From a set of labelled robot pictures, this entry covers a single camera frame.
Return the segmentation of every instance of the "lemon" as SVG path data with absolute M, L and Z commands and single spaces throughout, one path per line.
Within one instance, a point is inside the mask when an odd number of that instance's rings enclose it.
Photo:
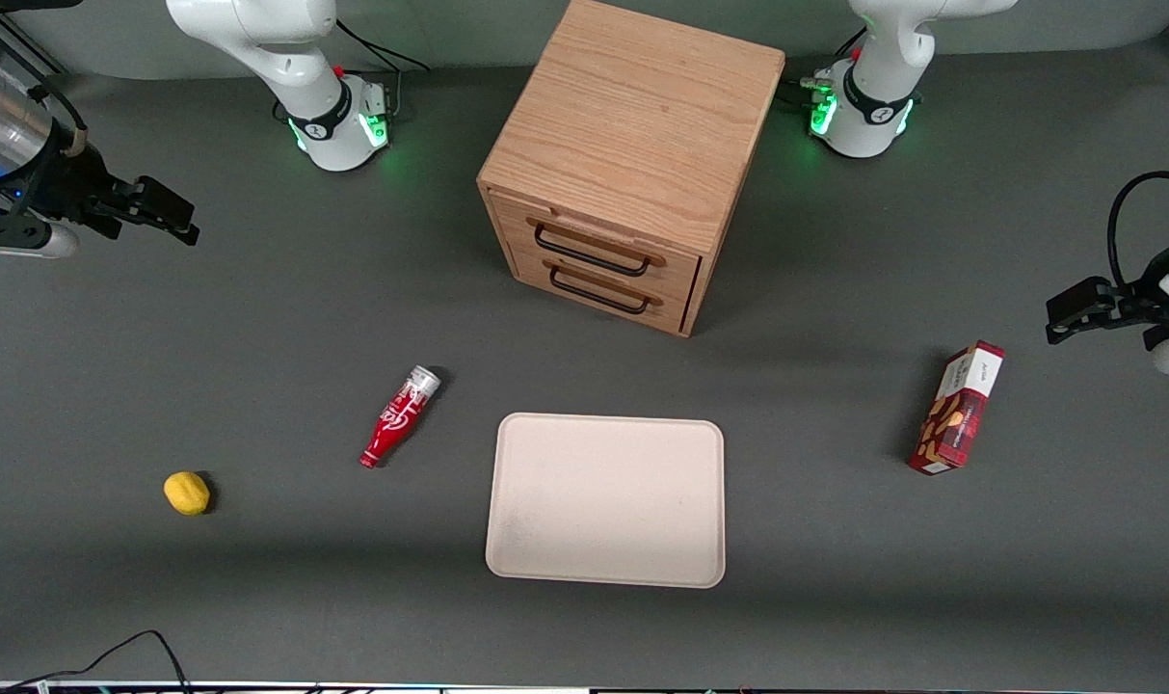
M 206 511 L 212 493 L 206 491 L 206 483 L 192 471 L 179 471 L 165 480 L 165 497 L 178 513 L 196 516 Z

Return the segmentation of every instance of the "metal cylinder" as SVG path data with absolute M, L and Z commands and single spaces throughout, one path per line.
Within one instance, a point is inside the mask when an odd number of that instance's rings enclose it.
M 53 116 L 0 67 L 0 176 L 41 153 L 51 130 Z

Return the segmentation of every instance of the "gray tabletop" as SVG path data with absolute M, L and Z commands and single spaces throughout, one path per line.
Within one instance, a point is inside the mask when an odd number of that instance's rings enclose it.
M 0 678 L 155 627 L 196 680 L 1169 690 L 1169 377 L 1135 331 L 1043 339 L 1045 299 L 1106 273 L 1113 194 L 1169 168 L 1169 40 L 941 57 L 878 161 L 777 106 L 692 339 L 509 277 L 473 180 L 526 76 L 409 79 L 393 148 L 341 175 L 257 79 L 74 85 L 202 237 L 0 261 Z M 1128 268 L 1169 243 L 1169 183 L 1121 234 Z M 924 478 L 976 339 L 1008 360 L 970 465 Z M 367 471 L 416 363 L 449 383 Z M 513 411 L 715 422 L 721 584 L 491 575 Z M 168 508 L 178 470 L 215 514 Z M 170 673 L 136 645 L 98 675 Z

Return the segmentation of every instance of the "white tray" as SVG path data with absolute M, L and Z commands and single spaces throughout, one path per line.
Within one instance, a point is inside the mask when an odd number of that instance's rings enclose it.
M 726 571 L 724 460 L 712 422 L 510 415 L 485 562 L 506 578 L 713 588 Z

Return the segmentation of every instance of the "black metal handle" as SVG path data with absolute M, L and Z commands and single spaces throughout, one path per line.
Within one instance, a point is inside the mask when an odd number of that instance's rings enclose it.
M 631 313 L 632 317 L 637 317 L 639 313 L 649 311 L 649 304 L 651 303 L 649 296 L 645 296 L 645 301 L 639 304 L 639 306 L 628 306 L 627 304 L 620 304 L 613 299 L 607 299 L 606 296 L 593 294 L 592 291 L 588 291 L 587 289 L 579 289 L 579 286 L 562 284 L 562 282 L 558 282 L 558 265 L 549 268 L 549 284 L 553 284 L 559 290 L 567 291 L 567 293 L 583 296 L 583 298 L 589 301 L 596 301 L 597 304 L 602 304 L 602 306 L 610 306 L 611 308 L 615 308 L 615 311 Z
M 532 240 L 540 245 L 541 249 L 546 251 L 554 251 L 559 256 L 567 256 L 568 258 L 575 258 L 583 263 L 590 265 L 596 265 L 597 268 L 606 269 L 610 272 L 624 273 L 628 277 L 639 277 L 642 273 L 649 272 L 649 265 L 651 264 L 651 258 L 645 256 L 645 262 L 639 265 L 639 268 L 623 268 L 617 263 L 610 263 L 610 261 L 602 261 L 601 258 L 595 258 L 595 256 L 589 256 L 588 254 L 580 254 L 579 250 L 568 249 L 566 245 L 558 245 L 558 243 L 551 243 L 541 238 L 541 233 L 546 231 L 546 225 L 544 223 L 537 223 L 537 231 L 532 233 Z

